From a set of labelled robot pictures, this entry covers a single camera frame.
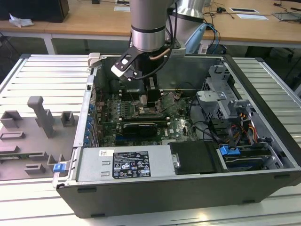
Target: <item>metal bracket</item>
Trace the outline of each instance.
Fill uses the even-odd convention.
[[[223,92],[209,91],[199,91],[197,92],[200,101],[204,102],[216,102],[219,100],[225,100],[226,96]]]
[[[228,103],[228,108],[230,110],[230,116],[236,116],[237,115],[237,108],[247,108],[248,106],[251,106],[249,100],[231,100]]]
[[[230,72],[225,65],[215,65],[209,68],[209,74],[213,80],[228,80]]]

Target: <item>blue clip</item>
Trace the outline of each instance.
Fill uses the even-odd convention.
[[[90,116],[87,117],[87,121],[88,121],[88,122],[92,122],[92,120],[93,120],[93,117],[90,117]]]
[[[90,140],[89,140],[88,138],[85,138],[85,139],[84,139],[84,143],[85,143],[85,144],[89,144],[89,142],[90,142]]]
[[[66,163],[56,163],[53,166],[54,173],[65,173],[66,172]]]
[[[85,136],[89,136],[91,134],[91,132],[89,130],[85,131]]]
[[[220,151],[221,151],[222,155],[240,154],[238,147],[236,149],[232,150],[232,149],[229,149],[229,145],[224,145],[224,146],[220,147]]]

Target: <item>sticker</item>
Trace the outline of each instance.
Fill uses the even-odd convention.
[[[148,152],[120,152],[112,154],[114,179],[151,176]]]
[[[99,150],[99,156],[113,156],[114,149],[101,149]]]

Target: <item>black cable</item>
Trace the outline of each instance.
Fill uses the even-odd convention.
[[[180,86],[181,86],[182,84],[189,84],[189,85],[191,85],[191,87],[193,87],[195,90],[198,90],[194,85],[191,84],[191,82],[188,82],[188,81],[183,81],[183,82],[181,82],[179,85],[177,85],[177,86],[175,87],[175,90],[179,89]]]
[[[217,4],[221,5],[223,8],[225,8],[225,5],[224,4],[221,4],[221,3],[218,3],[218,2],[214,2],[214,4],[218,7]]]
[[[131,31],[130,39],[129,39],[129,41],[128,41],[128,47],[129,47],[129,48],[131,47],[132,36],[133,36],[133,34],[132,34],[132,31]]]
[[[209,14],[210,15],[210,17],[211,17],[211,22],[212,22],[212,27],[215,29],[215,31],[218,33],[218,36],[220,36],[220,38],[218,38],[218,36],[217,36],[217,38],[218,38],[218,42],[217,42],[217,44],[216,44],[216,46],[218,46],[219,44],[220,44],[220,41],[221,41],[221,34],[220,34],[220,32],[218,31],[218,30],[216,30],[216,28],[214,27],[214,23],[213,23],[213,16],[212,16],[212,14]],[[210,49],[210,47],[212,47],[212,45],[214,44],[214,41],[215,41],[215,38],[216,38],[216,35],[215,35],[215,32],[214,32],[214,30],[212,30],[212,32],[213,32],[213,35],[214,35],[214,39],[212,40],[212,42],[210,43],[210,45],[208,46],[208,49]]]
[[[204,131],[206,131],[206,130],[210,131],[210,129],[208,127],[206,129],[204,129]],[[205,133],[203,133],[203,140],[205,140]]]
[[[299,61],[301,60],[301,57],[299,57],[299,59],[297,60],[297,62],[292,66],[292,68],[289,70],[289,72],[286,74],[285,78],[283,79],[283,81],[286,81],[286,79],[288,78],[288,76],[290,75],[290,73],[293,71],[293,69],[295,68],[295,66],[299,63]]]
[[[170,42],[173,43],[174,41],[174,34],[173,34],[173,25],[171,23],[170,15],[168,15],[168,23],[169,23],[169,29],[170,29]]]
[[[159,70],[161,70],[163,68],[163,66],[167,63],[167,61],[170,58],[170,55],[172,53],[172,49],[174,48],[174,44],[175,44],[175,40],[176,40],[176,36],[177,36],[177,25],[178,25],[178,4],[175,3],[175,19],[174,19],[174,36],[173,36],[173,42],[172,42],[172,46],[170,47],[170,51],[167,55],[167,57],[163,60],[162,64],[156,68],[154,71],[152,71],[151,73],[148,73],[142,77],[134,77],[134,80],[142,80],[142,79],[146,79],[148,77],[151,77],[153,74],[157,73]]]
[[[6,41],[9,43],[9,45],[14,49],[14,51],[20,56],[21,54],[16,50],[16,48],[10,43],[10,41],[7,39],[6,36],[4,36],[1,32],[0,34],[6,39]]]

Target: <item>table leg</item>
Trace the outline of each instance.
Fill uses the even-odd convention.
[[[44,34],[42,38],[45,42],[48,54],[57,54],[56,48],[52,42],[51,34]]]
[[[90,50],[90,46],[89,46],[89,42],[87,39],[84,39],[84,45],[85,45],[85,51],[89,51]]]
[[[206,54],[211,42],[212,42],[211,40],[202,40],[198,50],[198,54]]]
[[[298,88],[295,90],[295,94],[298,96],[298,97],[301,97],[301,84],[298,86]]]

